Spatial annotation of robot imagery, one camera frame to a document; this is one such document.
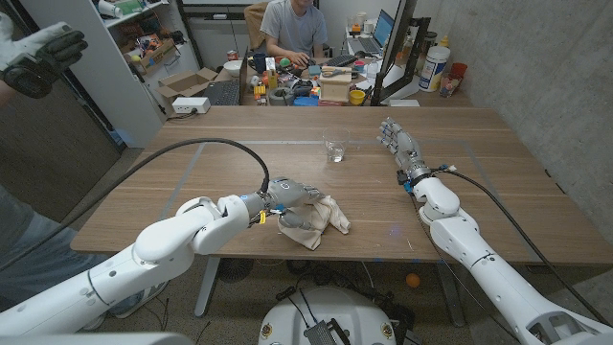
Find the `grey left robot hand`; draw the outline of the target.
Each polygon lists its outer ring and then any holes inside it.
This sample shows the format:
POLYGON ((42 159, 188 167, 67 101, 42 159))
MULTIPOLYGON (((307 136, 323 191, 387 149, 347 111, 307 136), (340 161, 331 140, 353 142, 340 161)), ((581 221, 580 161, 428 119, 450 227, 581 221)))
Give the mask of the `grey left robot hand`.
POLYGON ((262 210, 275 211, 283 227, 311 230, 311 223, 305 216, 299 216, 294 208, 313 204, 324 196, 311 185, 287 177, 277 177, 268 183, 266 192, 241 195, 240 199, 245 203, 250 218, 262 210))

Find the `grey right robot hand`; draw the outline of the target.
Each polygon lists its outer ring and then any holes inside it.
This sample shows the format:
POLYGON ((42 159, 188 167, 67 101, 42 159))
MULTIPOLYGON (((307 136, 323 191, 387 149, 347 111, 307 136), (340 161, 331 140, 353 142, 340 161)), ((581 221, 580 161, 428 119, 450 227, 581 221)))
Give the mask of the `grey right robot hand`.
POLYGON ((409 180, 429 176, 431 170, 424 163, 418 142, 400 124, 388 117, 381 122, 376 140, 395 157, 400 170, 409 180))

